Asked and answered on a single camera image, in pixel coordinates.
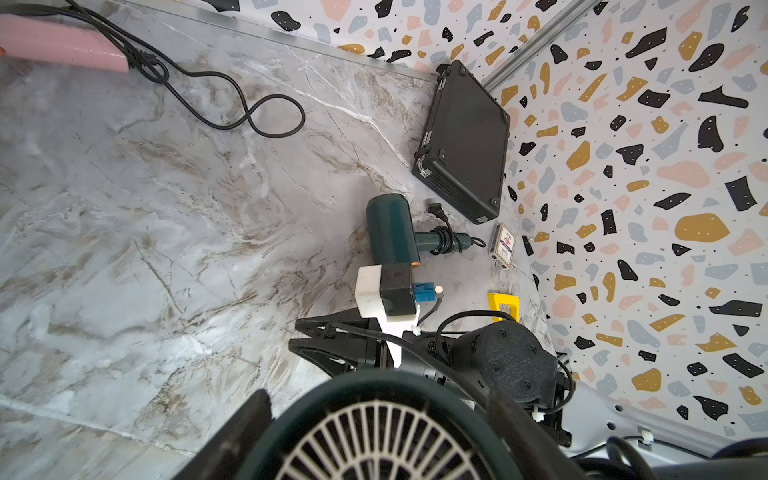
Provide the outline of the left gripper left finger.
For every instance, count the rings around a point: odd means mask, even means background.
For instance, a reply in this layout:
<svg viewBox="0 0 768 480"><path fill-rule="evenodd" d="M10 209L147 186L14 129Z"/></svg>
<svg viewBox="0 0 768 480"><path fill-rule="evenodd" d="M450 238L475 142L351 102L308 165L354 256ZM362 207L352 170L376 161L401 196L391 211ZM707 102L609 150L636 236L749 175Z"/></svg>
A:
<svg viewBox="0 0 768 480"><path fill-rule="evenodd" d="M272 422L270 396L257 390L173 479L234 479Z"/></svg>

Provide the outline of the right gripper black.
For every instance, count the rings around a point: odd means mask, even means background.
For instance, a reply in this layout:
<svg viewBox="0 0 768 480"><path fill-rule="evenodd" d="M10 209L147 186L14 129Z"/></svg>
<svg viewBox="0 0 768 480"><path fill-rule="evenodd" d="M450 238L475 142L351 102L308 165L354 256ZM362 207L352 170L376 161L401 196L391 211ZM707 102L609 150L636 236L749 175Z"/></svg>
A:
<svg viewBox="0 0 768 480"><path fill-rule="evenodd" d="M345 328L381 332L376 318L341 311L299 318L294 326L309 338L291 339L289 351L330 377L382 366L381 343ZM421 330L420 335L405 332L403 339L452 368L484 396L491 390L505 392L559 446L571 445L572 435L562 423L564 407L573 397L573 377L523 325L501 321L468 332Z"/></svg>

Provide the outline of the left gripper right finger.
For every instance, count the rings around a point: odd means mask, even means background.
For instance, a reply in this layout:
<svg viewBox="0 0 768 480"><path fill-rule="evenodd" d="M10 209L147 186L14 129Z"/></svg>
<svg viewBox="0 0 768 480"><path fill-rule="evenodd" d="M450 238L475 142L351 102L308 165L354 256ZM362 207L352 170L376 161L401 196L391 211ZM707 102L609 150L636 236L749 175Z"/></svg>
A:
<svg viewBox="0 0 768 480"><path fill-rule="evenodd" d="M587 479L582 469L505 392L490 391L487 422L507 444L525 479Z"/></svg>

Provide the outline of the green hair dryer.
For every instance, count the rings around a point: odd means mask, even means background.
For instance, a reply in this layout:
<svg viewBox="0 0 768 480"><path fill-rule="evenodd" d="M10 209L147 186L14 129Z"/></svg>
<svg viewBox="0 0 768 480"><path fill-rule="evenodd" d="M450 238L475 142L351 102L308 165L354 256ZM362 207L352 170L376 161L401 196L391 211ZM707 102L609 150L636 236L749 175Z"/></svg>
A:
<svg viewBox="0 0 768 480"><path fill-rule="evenodd" d="M325 382L265 431L239 479L520 479L489 425L448 389L366 370Z"/></svg>
<svg viewBox="0 0 768 480"><path fill-rule="evenodd" d="M366 206L366 222L375 265L421 263L420 254L434 256L463 253L472 246L486 247L485 241L467 233L456 232L441 203L428 205L429 214L441 225L430 231L414 230L410 204L401 194L383 194Z"/></svg>

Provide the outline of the pink hair dryer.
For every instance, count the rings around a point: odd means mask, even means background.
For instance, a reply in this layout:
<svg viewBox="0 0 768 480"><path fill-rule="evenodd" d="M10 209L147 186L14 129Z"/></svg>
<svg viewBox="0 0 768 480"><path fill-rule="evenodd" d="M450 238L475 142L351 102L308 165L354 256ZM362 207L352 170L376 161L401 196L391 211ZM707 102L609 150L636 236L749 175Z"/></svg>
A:
<svg viewBox="0 0 768 480"><path fill-rule="evenodd" d="M127 57L95 30L1 15L1 56L128 73Z"/></svg>

